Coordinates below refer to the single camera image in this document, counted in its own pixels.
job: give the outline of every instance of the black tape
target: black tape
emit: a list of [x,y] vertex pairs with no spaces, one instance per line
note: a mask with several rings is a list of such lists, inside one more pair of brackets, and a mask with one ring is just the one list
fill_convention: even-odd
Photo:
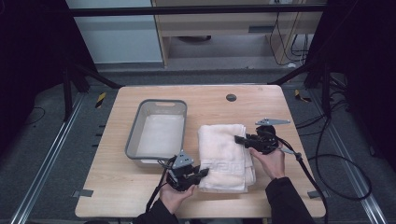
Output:
[[75,190],[72,194],[73,198],[79,197],[91,197],[93,195],[93,190],[91,189],[82,189],[82,190]]
[[[329,198],[330,197],[329,193],[326,190],[323,190],[322,193],[323,193],[325,198]],[[308,196],[309,196],[310,199],[320,198],[320,195],[319,195],[319,193],[316,190],[308,191]]]

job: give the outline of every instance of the black sleeve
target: black sleeve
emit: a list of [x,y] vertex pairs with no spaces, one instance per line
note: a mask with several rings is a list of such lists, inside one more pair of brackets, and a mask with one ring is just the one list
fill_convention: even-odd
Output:
[[265,189],[273,223],[315,224],[303,200],[287,177],[274,179]]
[[178,224],[175,215],[169,213],[168,209],[165,207],[161,200],[152,205],[149,212],[144,213],[134,219],[132,219],[133,224]]

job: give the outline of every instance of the person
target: person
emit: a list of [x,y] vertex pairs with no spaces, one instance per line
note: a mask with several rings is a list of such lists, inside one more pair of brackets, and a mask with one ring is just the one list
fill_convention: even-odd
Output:
[[[276,149],[268,155],[262,155],[254,148],[248,149],[250,154],[262,164],[262,169],[271,178],[265,192],[271,205],[271,219],[274,224],[283,223],[315,223],[305,207],[303,200],[285,176],[285,153]],[[176,191],[169,185],[160,190],[160,199],[154,203],[150,211],[133,219],[133,224],[177,224],[176,210],[182,202],[193,194],[195,186],[184,192]]]

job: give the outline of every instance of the black curtain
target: black curtain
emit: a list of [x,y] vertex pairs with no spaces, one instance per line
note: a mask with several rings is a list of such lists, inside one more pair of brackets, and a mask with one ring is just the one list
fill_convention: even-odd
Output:
[[396,170],[393,156],[396,147],[389,142],[396,134],[393,105],[396,3],[393,0],[329,3],[346,7],[323,14],[307,58],[309,63],[320,57],[321,63],[310,70],[305,82],[307,86],[320,82],[324,62],[331,66],[332,72],[345,74],[346,97],[352,113],[376,155],[387,158]]
[[[31,113],[35,96],[61,84],[68,64],[97,72],[74,18],[43,9],[68,6],[64,0],[0,0],[1,155]],[[71,74],[78,85],[87,84],[84,76]]]

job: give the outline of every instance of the white cabinet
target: white cabinet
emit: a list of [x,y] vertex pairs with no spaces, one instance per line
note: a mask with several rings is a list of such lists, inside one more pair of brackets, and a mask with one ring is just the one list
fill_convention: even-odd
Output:
[[[150,0],[66,0],[70,8],[151,7]],[[162,63],[153,16],[75,17],[96,64]]]

